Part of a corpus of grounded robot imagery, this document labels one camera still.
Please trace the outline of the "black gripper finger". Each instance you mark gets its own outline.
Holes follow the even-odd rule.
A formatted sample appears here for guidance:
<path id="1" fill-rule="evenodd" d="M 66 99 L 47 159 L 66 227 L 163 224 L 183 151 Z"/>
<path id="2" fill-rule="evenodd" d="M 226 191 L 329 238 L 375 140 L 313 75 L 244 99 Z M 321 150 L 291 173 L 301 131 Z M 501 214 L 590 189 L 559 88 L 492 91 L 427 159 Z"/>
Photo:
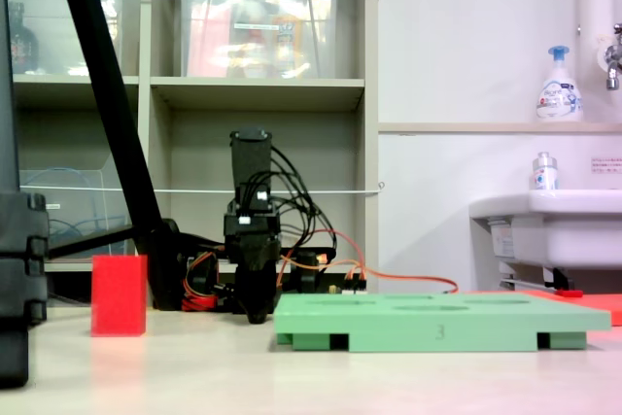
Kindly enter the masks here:
<path id="1" fill-rule="evenodd" d="M 276 264 L 280 260 L 280 254 L 280 244 L 267 244 L 259 252 L 258 311 L 256 312 L 256 321 L 258 323 L 264 323 L 274 308 L 274 300 L 277 294 Z"/>
<path id="2" fill-rule="evenodd" d="M 259 306 L 255 288 L 255 274 L 244 264 L 238 264 L 235 272 L 235 294 L 239 306 L 250 324 L 259 322 Z"/>

